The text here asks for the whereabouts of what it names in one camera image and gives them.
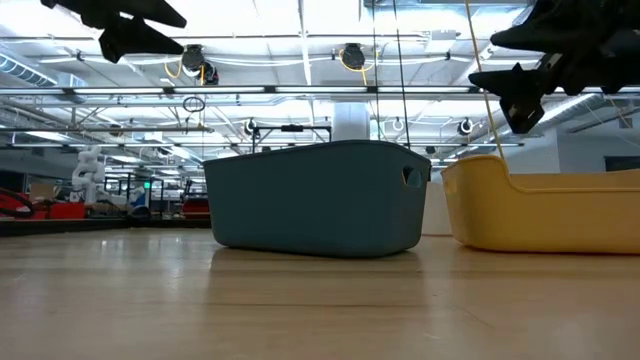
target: ceiling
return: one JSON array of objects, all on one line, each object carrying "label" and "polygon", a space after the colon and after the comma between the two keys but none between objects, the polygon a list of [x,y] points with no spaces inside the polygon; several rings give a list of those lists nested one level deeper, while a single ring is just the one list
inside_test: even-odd
[{"label": "ceiling", "polygon": [[[187,27],[177,29],[152,22],[150,25],[183,45],[203,45],[207,59],[220,74],[220,86],[363,86],[365,81],[367,85],[399,86],[403,85],[402,79],[405,86],[463,86],[469,85],[467,75],[478,70],[465,6],[458,1],[422,1],[417,6],[415,1],[398,0],[397,20],[389,1],[378,2],[375,16],[370,7],[363,7],[358,0],[167,1],[188,20]],[[526,1],[473,4],[471,20],[483,70],[509,69],[517,62],[525,68],[535,66],[540,54],[494,48],[488,41],[491,34],[510,27],[524,15]],[[165,66],[174,75],[178,72],[177,57],[131,55],[119,64],[105,61],[95,40],[99,32],[83,26],[76,15],[64,9],[50,10],[37,0],[0,0],[0,24],[0,54],[19,57],[33,69],[54,78],[73,74],[89,87],[199,85],[197,79],[184,72],[177,78],[168,74]],[[336,57],[346,43],[360,44],[369,62],[374,61],[377,49],[378,66],[366,72],[365,78],[361,72],[346,69]],[[0,84],[31,86],[3,73]],[[105,93],[84,97],[81,104],[53,96],[23,95],[0,100],[4,98],[51,117],[47,121],[27,117],[27,121],[37,120],[32,122],[34,126],[68,126],[82,119],[83,127],[119,124],[148,128],[152,133],[157,127],[186,125],[190,114],[182,108],[185,97]],[[566,99],[558,95],[552,100],[547,105],[557,106]],[[393,125],[396,118],[404,121],[405,115],[410,138],[417,143],[464,142],[486,134],[488,129],[487,107],[481,94],[412,96],[406,102],[399,95],[382,99],[361,96],[354,100],[348,94],[229,94],[206,96],[206,110],[189,119],[190,131],[186,128],[164,131],[161,139],[196,143],[213,136],[216,142],[239,143],[246,141],[243,127],[248,119],[272,126],[330,125],[333,104],[340,101],[368,102],[371,119],[381,122],[383,137],[391,141],[404,134],[404,129],[397,130]],[[491,98],[489,108],[499,113],[497,99]],[[607,109],[613,111],[606,104],[598,111]],[[5,127],[15,126],[9,115],[5,114],[4,122],[0,122]],[[471,138],[461,139],[456,128],[466,118],[479,126]],[[198,124],[210,130],[198,131]],[[106,143],[141,141],[133,133],[121,137],[109,133],[94,135],[90,139],[89,134],[82,136]],[[27,135],[22,138],[24,142],[43,140]],[[295,136],[274,133],[270,139],[286,143],[321,141],[311,132]],[[204,160],[238,152],[222,147],[201,150],[200,158]],[[444,156],[449,150],[436,155]],[[145,150],[144,154],[144,159],[156,160],[154,163],[165,161],[153,149]]]}]

